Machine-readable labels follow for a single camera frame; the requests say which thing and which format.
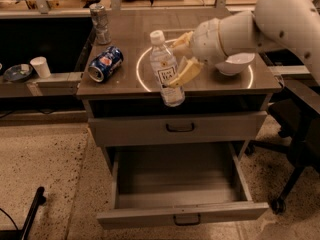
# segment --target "gray drawer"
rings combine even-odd
[[[89,119],[97,146],[196,143],[254,139],[267,113],[111,117]]]
[[[188,226],[257,219],[254,203],[228,142],[114,149],[111,209],[104,229]]]

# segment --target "drawer handle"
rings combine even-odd
[[[178,222],[177,216],[173,215],[173,221],[174,221],[174,224],[176,224],[176,226],[179,226],[179,227],[197,226],[201,223],[201,215],[200,215],[200,213],[197,214],[197,221],[195,221],[195,222],[184,222],[184,223]]]
[[[166,124],[166,128],[168,132],[192,132],[194,130],[194,123],[191,123],[189,126],[186,127],[174,127]]]

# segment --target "soda can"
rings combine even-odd
[[[88,68],[89,76],[99,83],[106,81],[122,64],[122,61],[122,52],[115,46],[109,46],[90,62]]]

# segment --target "floor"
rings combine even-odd
[[[111,176],[83,111],[15,112],[0,119],[0,136],[0,208],[19,228],[36,189],[45,188],[47,202],[38,210],[30,240],[320,239],[320,181],[311,168],[289,195],[283,215],[269,209],[255,221],[104,231],[96,214],[109,207]],[[258,139],[288,141],[277,137],[269,117]],[[276,196],[292,170],[283,155],[260,148],[240,164],[257,202]],[[13,229],[2,213],[1,229]]]

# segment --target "plastic bottle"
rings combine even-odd
[[[92,23],[96,30],[98,44],[110,43],[111,37],[108,29],[108,15],[105,7],[102,4],[92,4],[89,8]]]
[[[150,62],[160,87],[162,99],[165,105],[176,107],[185,99],[183,88],[181,86],[170,88],[164,85],[177,71],[178,65],[176,58],[172,51],[166,46],[165,37],[161,30],[153,31],[150,34],[150,39],[152,44]]]

